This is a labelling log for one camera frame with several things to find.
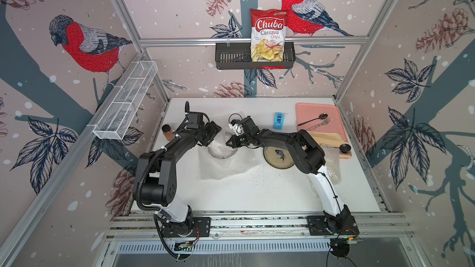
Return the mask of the dark rimmed plate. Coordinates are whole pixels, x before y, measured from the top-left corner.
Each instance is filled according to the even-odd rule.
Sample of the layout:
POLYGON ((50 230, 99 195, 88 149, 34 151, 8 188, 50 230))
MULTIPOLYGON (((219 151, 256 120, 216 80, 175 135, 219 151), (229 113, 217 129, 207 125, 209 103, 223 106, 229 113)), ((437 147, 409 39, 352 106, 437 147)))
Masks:
POLYGON ((237 153, 237 149, 226 145, 226 142, 232 137, 232 132, 220 132, 207 147, 209 155, 215 159, 228 159, 237 153))

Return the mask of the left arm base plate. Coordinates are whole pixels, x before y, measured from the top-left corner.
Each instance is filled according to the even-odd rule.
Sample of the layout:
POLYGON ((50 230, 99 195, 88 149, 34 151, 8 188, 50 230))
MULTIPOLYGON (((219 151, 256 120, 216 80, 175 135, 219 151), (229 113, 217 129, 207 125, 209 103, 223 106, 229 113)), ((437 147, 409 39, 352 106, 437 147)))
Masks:
POLYGON ((161 223, 160 231, 164 238, 196 238, 209 237, 211 218, 198 217, 192 220, 185 220, 182 223, 165 222, 161 223))

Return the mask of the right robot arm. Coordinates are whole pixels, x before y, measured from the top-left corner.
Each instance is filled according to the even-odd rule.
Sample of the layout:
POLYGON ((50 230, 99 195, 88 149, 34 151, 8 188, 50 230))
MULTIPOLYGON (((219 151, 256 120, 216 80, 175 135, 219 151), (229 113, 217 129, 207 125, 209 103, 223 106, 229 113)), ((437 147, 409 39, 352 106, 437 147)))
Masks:
POLYGON ((230 121, 235 132, 226 142, 231 148, 259 147, 287 150, 300 172, 307 175, 315 187, 323 206, 327 229, 332 234, 359 234, 356 221, 330 180, 325 153, 320 145, 305 130, 284 133, 269 129, 260 130, 250 116, 230 121))

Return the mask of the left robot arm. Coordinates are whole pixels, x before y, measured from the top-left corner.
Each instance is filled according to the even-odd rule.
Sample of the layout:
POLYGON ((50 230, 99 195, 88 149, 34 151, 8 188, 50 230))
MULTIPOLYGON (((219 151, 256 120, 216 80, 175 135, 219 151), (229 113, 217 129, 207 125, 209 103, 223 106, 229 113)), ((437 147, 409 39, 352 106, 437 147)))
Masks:
POLYGON ((139 158, 132 189, 133 199, 139 209, 153 211, 158 222, 173 234, 186 237, 194 227, 191 207, 176 196, 176 164, 196 145, 210 145, 220 131, 221 127, 213 121, 191 129, 181 128, 175 132, 172 141, 139 158))

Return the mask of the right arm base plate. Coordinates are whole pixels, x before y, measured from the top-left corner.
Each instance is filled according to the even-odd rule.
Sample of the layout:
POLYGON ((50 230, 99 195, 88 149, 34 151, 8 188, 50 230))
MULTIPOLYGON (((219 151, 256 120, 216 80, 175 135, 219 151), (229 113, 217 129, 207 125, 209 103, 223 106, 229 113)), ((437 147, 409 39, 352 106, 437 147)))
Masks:
POLYGON ((307 216, 306 221, 311 236, 336 236, 337 234, 340 236, 358 236, 360 234, 354 216, 350 216, 342 226, 337 226, 335 221, 323 215, 307 216))

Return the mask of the bubble wrap sheet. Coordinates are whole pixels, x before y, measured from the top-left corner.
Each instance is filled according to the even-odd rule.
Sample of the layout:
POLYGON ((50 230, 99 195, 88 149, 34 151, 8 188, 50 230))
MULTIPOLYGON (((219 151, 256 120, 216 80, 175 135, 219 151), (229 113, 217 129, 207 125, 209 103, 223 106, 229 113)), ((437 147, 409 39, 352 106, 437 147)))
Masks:
POLYGON ((222 180, 247 173, 259 165, 256 154, 247 147, 231 148, 226 142, 235 135, 229 127, 230 115, 215 116, 211 120, 221 131, 207 147, 198 147, 200 177, 202 180, 222 180))
POLYGON ((340 151, 337 148, 327 145, 324 145, 322 149, 325 153, 324 158, 328 176, 333 184, 339 185, 341 183, 340 151))

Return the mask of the cream dinner plate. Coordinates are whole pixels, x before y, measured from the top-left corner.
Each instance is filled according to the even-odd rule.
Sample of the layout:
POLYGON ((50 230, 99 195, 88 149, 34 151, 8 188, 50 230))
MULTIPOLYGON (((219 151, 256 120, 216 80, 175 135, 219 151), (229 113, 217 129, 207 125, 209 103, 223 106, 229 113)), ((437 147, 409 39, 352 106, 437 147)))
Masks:
POLYGON ((289 169, 294 166, 293 158, 286 149, 265 147, 263 157, 269 165, 277 169, 289 169))

